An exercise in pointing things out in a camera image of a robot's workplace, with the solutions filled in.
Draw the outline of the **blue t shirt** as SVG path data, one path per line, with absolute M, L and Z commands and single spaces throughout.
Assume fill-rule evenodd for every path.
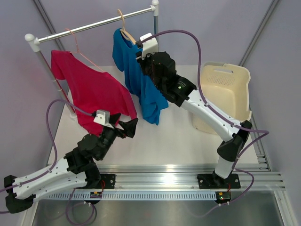
M 136 60 L 137 52 L 138 47 L 126 40 L 120 29 L 117 29 L 113 34 L 114 63 L 124 73 L 125 85 L 129 92 L 139 98 L 143 119 L 150 124 L 159 125 L 161 110 L 168 108 L 168 102 L 152 80 L 142 73 Z

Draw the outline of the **beige plastic hanger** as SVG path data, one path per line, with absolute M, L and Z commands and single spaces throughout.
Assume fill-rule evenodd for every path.
M 120 29 L 121 35 L 128 41 L 130 41 L 133 45 L 136 44 L 135 38 L 126 30 L 126 23 L 123 16 L 123 13 L 120 9 L 117 9 L 118 15 L 121 17 L 122 20 L 122 28 Z

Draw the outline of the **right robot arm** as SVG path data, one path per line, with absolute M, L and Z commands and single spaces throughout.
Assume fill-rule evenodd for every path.
M 232 119 L 202 97 L 194 83 L 177 74 L 175 61 L 166 52 L 143 56 L 138 51 L 136 60 L 142 73 L 151 79 L 167 101 L 198 116 L 220 136 L 222 143 L 217 148 L 218 163 L 208 183 L 218 188 L 227 188 L 233 164 L 248 140 L 251 122 Z

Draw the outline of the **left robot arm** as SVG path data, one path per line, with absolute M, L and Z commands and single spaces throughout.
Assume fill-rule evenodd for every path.
M 45 167 L 24 177 L 4 178 L 7 190 L 5 204 L 11 214 L 29 209 L 35 202 L 52 194 L 73 188 L 96 188 L 101 175 L 96 161 L 102 161 L 117 137 L 133 138 L 138 118 L 120 121 L 120 113 L 97 110 L 94 122 L 102 125 L 100 134 L 87 134 L 72 151 Z

